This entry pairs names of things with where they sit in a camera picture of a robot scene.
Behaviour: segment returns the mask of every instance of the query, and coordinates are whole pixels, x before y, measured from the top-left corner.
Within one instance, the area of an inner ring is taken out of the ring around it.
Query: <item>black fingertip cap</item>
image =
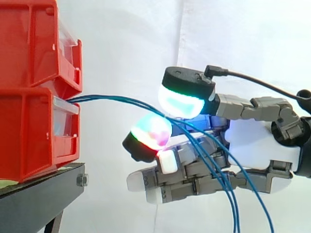
[[[305,98],[305,100],[297,100],[297,102],[303,110],[311,114],[311,92],[309,90],[300,90],[297,96]]]
[[[137,162],[151,163],[156,159],[157,150],[153,150],[139,142],[131,132],[124,139],[122,145]]]
[[[182,67],[165,69],[162,85],[179,94],[208,100],[213,93],[215,83],[208,78],[203,79],[203,72]]]

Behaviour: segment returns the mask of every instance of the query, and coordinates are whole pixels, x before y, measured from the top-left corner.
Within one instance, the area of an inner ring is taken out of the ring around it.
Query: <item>red plastic drawer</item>
[[[55,0],[0,0],[0,88],[82,92],[81,41],[62,25]]]
[[[23,182],[79,158],[80,107],[46,88],[0,89],[0,180]]]

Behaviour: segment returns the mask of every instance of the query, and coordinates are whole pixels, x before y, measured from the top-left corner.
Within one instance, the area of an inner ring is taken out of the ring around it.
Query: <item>metal bolt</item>
[[[77,186],[85,187],[88,185],[88,174],[79,174],[77,177]]]

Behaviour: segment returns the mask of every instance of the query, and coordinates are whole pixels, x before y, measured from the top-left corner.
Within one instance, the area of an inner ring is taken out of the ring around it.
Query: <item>white backdrop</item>
[[[124,95],[159,107],[157,90],[164,69],[176,64],[199,70],[207,64],[220,65],[293,93],[311,89],[308,1],[58,2],[63,21],[83,42],[84,94]],[[246,98],[272,94],[233,78],[216,82],[220,93]],[[143,193],[127,191],[127,175],[146,164],[134,162],[121,142],[144,113],[116,102],[82,104],[80,161],[86,162],[90,181],[65,210],[60,232],[232,232],[223,193],[157,208],[146,203]],[[311,181],[295,177],[282,192],[262,195],[277,233],[311,232],[310,193]],[[237,189],[236,195],[242,232],[269,232],[254,194]]]

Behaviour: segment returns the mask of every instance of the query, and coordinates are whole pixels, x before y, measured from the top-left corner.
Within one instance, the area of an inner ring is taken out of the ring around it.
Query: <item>robotic hand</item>
[[[216,94],[212,77],[227,74],[230,72],[211,66],[207,66],[204,73],[169,67],[164,75],[159,101],[170,114],[191,118],[184,121],[213,134],[222,142],[247,168],[247,174],[259,192],[283,189],[289,185],[293,173],[310,178],[311,117],[299,117],[286,99],[261,97],[245,100]],[[297,94],[300,107],[309,113],[310,97],[311,93],[306,90]],[[148,202],[167,203],[223,190],[193,145],[182,140],[182,136],[180,129],[173,125],[172,137],[165,143],[165,149],[151,157],[149,151],[132,150],[127,137],[123,146],[135,160],[157,162],[154,167],[128,176],[130,191],[145,190]],[[221,169],[235,165],[213,140],[198,133],[194,136]],[[243,173],[226,170],[225,174],[233,188],[251,189]]]

